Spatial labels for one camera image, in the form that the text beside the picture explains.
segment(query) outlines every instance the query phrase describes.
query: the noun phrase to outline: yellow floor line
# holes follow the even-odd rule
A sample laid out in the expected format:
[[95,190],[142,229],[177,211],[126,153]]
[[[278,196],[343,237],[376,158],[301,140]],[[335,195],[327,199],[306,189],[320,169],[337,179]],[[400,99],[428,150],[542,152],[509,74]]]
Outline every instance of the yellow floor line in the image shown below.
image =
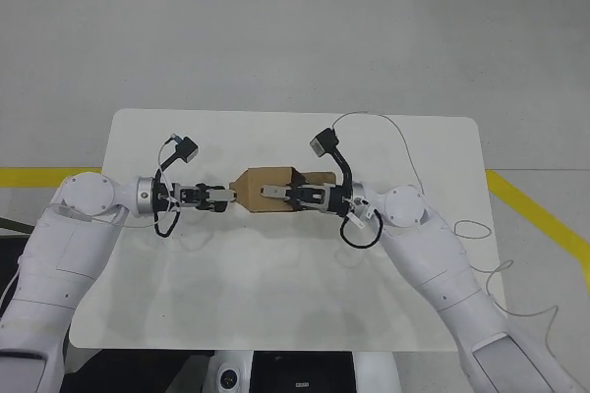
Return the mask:
[[0,187],[57,187],[67,176],[101,168],[0,168]]
[[498,173],[487,170],[486,175],[495,196],[579,260],[590,293],[590,244]]
[[[70,175],[101,168],[0,168],[0,187],[57,187]],[[590,244],[495,171],[486,171],[490,191],[536,228],[577,258],[590,293]]]

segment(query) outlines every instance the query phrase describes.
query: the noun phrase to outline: black panel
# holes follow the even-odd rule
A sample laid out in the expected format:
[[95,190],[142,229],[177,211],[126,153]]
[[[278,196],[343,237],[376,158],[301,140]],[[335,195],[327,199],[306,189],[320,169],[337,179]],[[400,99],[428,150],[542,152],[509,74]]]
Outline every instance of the black panel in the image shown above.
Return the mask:
[[250,393],[356,393],[350,352],[254,352]]

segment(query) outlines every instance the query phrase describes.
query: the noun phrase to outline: round button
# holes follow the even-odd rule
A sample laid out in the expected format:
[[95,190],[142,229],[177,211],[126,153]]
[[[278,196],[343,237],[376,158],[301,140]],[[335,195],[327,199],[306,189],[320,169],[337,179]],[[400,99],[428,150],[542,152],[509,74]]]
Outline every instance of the round button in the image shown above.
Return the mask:
[[220,386],[223,389],[232,389],[238,382],[238,375],[233,369],[227,369],[220,375]]

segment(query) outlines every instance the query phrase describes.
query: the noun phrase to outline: black joint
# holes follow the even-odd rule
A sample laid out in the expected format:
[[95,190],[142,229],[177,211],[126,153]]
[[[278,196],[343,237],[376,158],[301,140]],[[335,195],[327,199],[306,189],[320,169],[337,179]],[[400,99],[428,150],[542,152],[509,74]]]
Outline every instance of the black joint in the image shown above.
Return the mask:
[[346,200],[350,197],[351,195],[343,186],[332,187],[327,211],[335,213],[339,217],[345,217],[350,212],[350,203]]
[[151,189],[150,189],[150,207],[152,207],[153,211],[167,211],[168,210],[168,190],[166,189],[166,185],[163,183],[158,183],[153,181]]
[[199,183],[195,185],[198,189],[196,194],[196,199],[194,200],[195,203],[198,203],[196,209],[197,210],[207,210],[213,211],[215,213],[222,213],[227,209],[227,202],[226,201],[211,201],[207,200],[209,198],[209,190],[225,190],[223,186],[208,186],[204,183]]

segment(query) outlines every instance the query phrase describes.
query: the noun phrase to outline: black cable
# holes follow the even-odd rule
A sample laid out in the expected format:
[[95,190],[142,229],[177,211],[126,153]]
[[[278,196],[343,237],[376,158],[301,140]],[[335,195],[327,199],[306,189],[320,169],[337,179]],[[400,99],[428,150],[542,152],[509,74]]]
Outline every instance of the black cable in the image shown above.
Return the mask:
[[[176,159],[175,154],[171,155],[170,157],[168,157],[168,159],[166,161],[164,161],[164,163],[161,164],[161,167],[166,170],[166,168],[168,168]],[[161,181],[161,170],[159,168],[157,168],[157,172],[155,172],[155,176],[153,177],[153,183],[155,185],[158,185]],[[156,198],[158,197],[157,192],[153,190],[152,193],[152,197]],[[168,206],[166,208],[167,211],[170,211],[172,209],[171,206],[171,201],[168,201]],[[173,233],[173,229],[175,229],[175,226],[177,225],[177,222],[179,221],[179,217],[181,216],[181,207],[179,205],[179,202],[175,202],[174,206],[177,206],[177,211],[175,211],[175,217],[173,218],[173,222],[172,224],[170,224],[170,226],[168,227],[168,229],[166,230],[166,232],[161,232],[159,230],[159,214],[157,212],[156,209],[156,204],[153,203],[152,207],[153,207],[153,221],[155,222],[155,225],[153,225],[154,229],[155,229],[155,233],[157,234],[157,236],[161,237],[161,238],[167,238],[170,236],[171,233]]]
[[177,211],[175,211],[175,218],[173,218],[173,223],[170,224],[170,226],[168,227],[168,230],[164,233],[162,233],[159,230],[159,217],[156,211],[153,212],[153,219],[155,220],[155,225],[153,225],[153,227],[155,228],[155,233],[162,237],[162,238],[167,238],[170,236],[171,233],[173,233],[173,229],[175,229],[175,225],[177,225],[177,222],[179,221],[179,217],[181,216],[181,210],[180,210],[180,206],[179,206],[179,202],[175,202],[174,204],[175,206],[177,206]]
[[343,242],[347,243],[348,246],[353,247],[354,249],[359,249],[359,250],[365,250],[365,249],[369,249],[369,248],[375,246],[376,243],[381,239],[381,236],[383,235],[384,222],[383,222],[383,217],[376,209],[374,209],[374,214],[376,214],[376,218],[378,218],[378,233],[376,234],[376,237],[372,240],[371,243],[369,243],[368,245],[355,245],[354,243],[347,240],[347,238],[345,237],[345,225],[347,225],[347,222],[350,220],[348,217],[343,218],[343,222],[341,223],[341,228],[339,229],[339,232],[338,232],[339,235],[341,236],[341,239],[343,239]]

